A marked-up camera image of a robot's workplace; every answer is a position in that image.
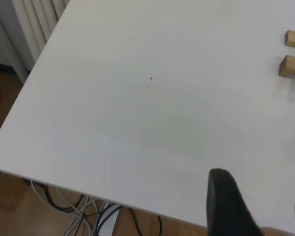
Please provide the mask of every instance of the radiator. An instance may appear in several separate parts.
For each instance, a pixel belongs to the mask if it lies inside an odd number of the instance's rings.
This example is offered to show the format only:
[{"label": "radiator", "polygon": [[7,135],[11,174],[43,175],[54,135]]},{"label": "radiator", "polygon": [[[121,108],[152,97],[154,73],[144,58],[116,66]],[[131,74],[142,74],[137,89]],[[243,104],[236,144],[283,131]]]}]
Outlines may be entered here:
[{"label": "radiator", "polygon": [[69,0],[12,0],[36,62]]}]

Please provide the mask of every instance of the white table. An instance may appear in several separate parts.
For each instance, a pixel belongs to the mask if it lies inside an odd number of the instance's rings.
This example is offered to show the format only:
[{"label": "white table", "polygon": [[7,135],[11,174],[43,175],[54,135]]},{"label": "white table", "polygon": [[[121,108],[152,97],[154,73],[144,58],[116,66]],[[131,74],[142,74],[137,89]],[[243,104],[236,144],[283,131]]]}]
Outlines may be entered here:
[{"label": "white table", "polygon": [[72,0],[0,131],[0,170],[197,225],[224,168],[295,233],[295,0]]}]

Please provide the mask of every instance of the wooden floor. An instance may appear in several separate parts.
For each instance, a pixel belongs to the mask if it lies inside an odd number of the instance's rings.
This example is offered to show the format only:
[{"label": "wooden floor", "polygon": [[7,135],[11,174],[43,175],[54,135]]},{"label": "wooden floor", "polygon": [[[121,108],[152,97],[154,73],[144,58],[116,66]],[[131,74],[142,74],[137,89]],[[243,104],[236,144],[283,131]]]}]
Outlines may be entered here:
[{"label": "wooden floor", "polygon": [[[2,123],[15,101],[22,84],[18,78],[0,72],[0,89],[2,105],[0,106],[0,122]],[[63,205],[59,195],[51,188],[52,196],[57,204]],[[76,201],[79,195],[66,192],[66,196]],[[143,236],[157,236],[159,224],[157,217],[135,210]],[[57,212],[46,206],[24,182],[14,176],[0,173],[0,236],[60,236],[71,216]],[[206,236],[205,228],[198,228],[186,223],[162,217],[163,236]],[[264,230],[266,236],[282,236],[285,234]],[[132,216],[128,209],[119,213],[114,236],[137,236]]]}]

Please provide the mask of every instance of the white cable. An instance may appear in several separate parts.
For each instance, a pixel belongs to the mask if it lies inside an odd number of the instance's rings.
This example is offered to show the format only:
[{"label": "white cable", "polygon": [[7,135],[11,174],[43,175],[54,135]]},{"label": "white cable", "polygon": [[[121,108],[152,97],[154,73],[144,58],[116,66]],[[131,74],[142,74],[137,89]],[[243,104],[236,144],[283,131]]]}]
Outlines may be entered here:
[{"label": "white cable", "polygon": [[[92,197],[87,197],[86,198],[86,200],[85,200],[85,202],[86,202],[86,204],[84,205],[84,206],[82,206],[81,208],[80,208],[80,205],[78,206],[78,208],[76,208],[64,195],[63,195],[63,193],[61,192],[61,190],[59,189],[59,188],[57,188],[57,191],[58,191],[58,193],[59,193],[59,195],[72,207],[72,208],[74,208],[74,210],[75,210],[75,213],[77,213],[77,214],[79,214],[80,216],[82,216],[82,212],[85,210],[85,208],[88,206],[88,205],[90,205],[90,204],[92,204],[93,203],[93,206],[94,206],[94,208],[95,208],[95,212],[98,212],[98,210],[97,210],[97,206],[96,206],[96,203],[95,203],[95,201],[96,201],[96,199],[93,199]],[[62,236],[67,236],[67,235],[70,235],[70,233],[74,230],[74,228],[76,227],[76,225],[79,223],[79,221],[77,221],[76,220],[76,218],[75,219],[71,219],[70,220],[70,222],[69,222],[69,224],[68,224],[68,226],[66,227],[66,229],[65,229],[65,231],[63,232],[63,235]]]},{"label": "white cable", "polygon": [[[50,208],[52,208],[52,209],[54,209],[54,210],[56,210],[56,211],[59,211],[59,212],[61,212],[61,213],[64,213],[64,214],[68,214],[68,215],[71,215],[72,217],[75,217],[75,218],[78,218],[78,219],[81,219],[81,217],[79,216],[79,215],[76,215],[76,214],[72,214],[72,213],[69,213],[69,212],[64,212],[64,211],[61,211],[61,210],[58,210],[58,209],[55,209],[52,205],[50,205],[38,192],[37,192],[37,190],[36,190],[36,188],[35,188],[35,186],[34,186],[34,184],[33,184],[33,181],[31,180],[30,181],[30,184],[31,184],[31,186],[32,186],[32,189],[33,189],[33,191],[35,192],[35,194],[47,205],[47,206],[49,206]],[[89,223],[87,222],[87,220],[86,219],[83,219],[83,221],[84,221],[84,223],[86,224],[86,226],[87,226],[87,228],[88,228],[88,232],[89,233],[91,233],[91,228],[90,228],[90,226],[89,226]]]},{"label": "white cable", "polygon": [[[80,208],[80,205],[84,202],[87,203],[85,204],[83,207]],[[88,200],[89,198],[84,196],[82,201],[80,202],[80,204],[78,205],[78,210],[75,211],[75,214],[81,214],[81,212],[84,211],[85,207],[88,205]],[[65,228],[65,230],[63,231],[63,234],[62,236],[68,236],[71,234],[71,232],[74,230],[74,228],[77,226],[77,224],[79,223],[80,221],[78,220],[78,218],[76,217],[72,217],[69,221],[69,224],[67,225],[67,227]]]},{"label": "white cable", "polygon": [[96,206],[96,203],[95,203],[95,201],[96,201],[97,199],[94,199],[94,198],[90,197],[90,200],[91,200],[92,203],[93,203],[93,206],[94,206],[94,208],[95,208],[95,212],[98,212],[98,209],[97,209],[97,206]]}]

